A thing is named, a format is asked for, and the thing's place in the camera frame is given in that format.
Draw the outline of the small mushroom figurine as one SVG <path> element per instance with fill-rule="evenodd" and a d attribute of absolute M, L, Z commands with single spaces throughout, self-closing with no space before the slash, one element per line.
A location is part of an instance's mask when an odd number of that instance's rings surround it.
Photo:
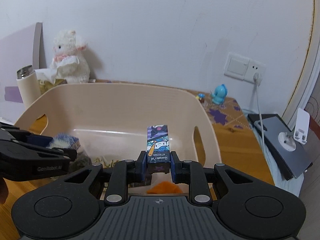
<path fill-rule="evenodd" d="M 197 94 L 196 98 L 199 100 L 200 103 L 205 103 L 205 94 L 199 93 Z"/>

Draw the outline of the dark grey laptop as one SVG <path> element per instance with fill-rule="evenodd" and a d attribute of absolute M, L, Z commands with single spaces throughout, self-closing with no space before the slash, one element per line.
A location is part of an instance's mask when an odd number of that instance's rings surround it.
<path fill-rule="evenodd" d="M 253 127 L 264 138 L 281 174 L 286 180 L 298 178 L 312 166 L 312 161 L 303 146 L 289 137 L 288 126 L 277 114 L 249 114 Z"/>

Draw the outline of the white plush lamb toy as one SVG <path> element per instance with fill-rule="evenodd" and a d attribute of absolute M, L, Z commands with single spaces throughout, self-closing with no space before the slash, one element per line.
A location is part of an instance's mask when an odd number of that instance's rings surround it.
<path fill-rule="evenodd" d="M 50 68 L 56 78 L 67 83 L 88 83 L 90 68 L 84 57 L 87 43 L 74 30 L 61 30 L 53 41 L 53 59 Z"/>

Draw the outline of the golden tissue box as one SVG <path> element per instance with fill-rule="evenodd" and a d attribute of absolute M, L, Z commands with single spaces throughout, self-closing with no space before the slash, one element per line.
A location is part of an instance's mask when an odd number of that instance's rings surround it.
<path fill-rule="evenodd" d="M 36 69 L 36 77 L 38 80 L 41 94 L 58 85 L 66 84 L 65 79 L 58 79 L 56 77 L 56 70 L 51 68 Z"/>

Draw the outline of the green dried herb bag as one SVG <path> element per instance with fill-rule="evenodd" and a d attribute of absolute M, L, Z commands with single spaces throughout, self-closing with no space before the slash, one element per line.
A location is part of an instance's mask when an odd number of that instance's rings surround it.
<path fill-rule="evenodd" d="M 92 164 L 92 161 L 90 157 L 88 157 L 85 154 L 80 154 L 77 156 L 75 161 L 70 162 L 68 173 L 73 173 L 91 164 Z"/>

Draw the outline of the blue cartoon figurine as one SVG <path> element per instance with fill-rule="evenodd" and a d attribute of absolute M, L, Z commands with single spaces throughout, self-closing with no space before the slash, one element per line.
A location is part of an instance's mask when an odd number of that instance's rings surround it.
<path fill-rule="evenodd" d="M 223 104 L 227 94 L 228 90 L 224 84 L 217 86 L 215 90 L 210 94 L 212 103 L 215 105 Z"/>

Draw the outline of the purple headboard panel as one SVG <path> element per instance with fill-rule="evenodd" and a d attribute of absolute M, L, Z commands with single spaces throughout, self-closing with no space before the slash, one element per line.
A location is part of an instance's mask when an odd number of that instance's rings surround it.
<path fill-rule="evenodd" d="M 39 68 L 42 23 L 37 22 L 1 39 L 1 119 L 14 123 L 24 112 L 17 71 Z"/>

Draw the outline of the blue white porcelain-pattern box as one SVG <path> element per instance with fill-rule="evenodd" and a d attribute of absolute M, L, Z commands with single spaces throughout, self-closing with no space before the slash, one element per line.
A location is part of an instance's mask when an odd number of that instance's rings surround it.
<path fill-rule="evenodd" d="M 47 148 L 67 148 L 77 151 L 80 146 L 80 141 L 77 137 L 65 133 L 59 133 L 53 137 Z"/>

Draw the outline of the white phone stand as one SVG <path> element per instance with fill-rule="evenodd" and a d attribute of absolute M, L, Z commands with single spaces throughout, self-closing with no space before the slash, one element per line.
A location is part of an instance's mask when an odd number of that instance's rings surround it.
<path fill-rule="evenodd" d="M 297 110 L 296 124 L 291 132 L 280 132 L 278 134 L 278 141 L 283 149 L 289 152 L 296 150 L 296 143 L 305 145 L 307 142 L 308 131 L 310 124 L 310 114 L 299 108 Z"/>

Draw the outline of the white wall switch socket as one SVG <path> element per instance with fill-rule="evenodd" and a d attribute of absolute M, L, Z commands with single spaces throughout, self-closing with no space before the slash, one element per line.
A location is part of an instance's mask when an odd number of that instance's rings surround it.
<path fill-rule="evenodd" d="M 259 61 L 236 53 L 229 53 L 224 67 L 224 75 L 259 86 L 265 70 L 266 66 Z"/>

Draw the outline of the beige plastic storage bin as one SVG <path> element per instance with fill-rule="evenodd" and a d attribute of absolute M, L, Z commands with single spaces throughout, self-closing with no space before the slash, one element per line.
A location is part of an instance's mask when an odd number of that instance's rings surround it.
<path fill-rule="evenodd" d="M 149 126 L 167 125 L 169 147 L 181 160 L 213 167 L 221 161 L 217 138 L 199 100 L 185 90 L 130 83 L 80 83 L 54 87 L 16 121 L 28 130 L 47 117 L 42 134 L 77 137 L 84 152 L 107 164 L 137 159 Z"/>

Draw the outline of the orange plush toy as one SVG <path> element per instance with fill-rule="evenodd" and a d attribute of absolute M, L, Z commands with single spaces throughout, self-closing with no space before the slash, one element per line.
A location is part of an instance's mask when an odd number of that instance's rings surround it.
<path fill-rule="evenodd" d="M 162 181 L 147 191 L 147 194 L 182 194 L 180 187 L 169 181 Z"/>

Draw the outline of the white thermos bottle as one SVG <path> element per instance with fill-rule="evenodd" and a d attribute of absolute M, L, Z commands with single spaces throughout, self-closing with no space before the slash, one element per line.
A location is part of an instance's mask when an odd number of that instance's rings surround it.
<path fill-rule="evenodd" d="M 41 96 L 36 72 L 32 65 L 25 66 L 17 71 L 17 85 L 23 104 L 28 109 Z"/>

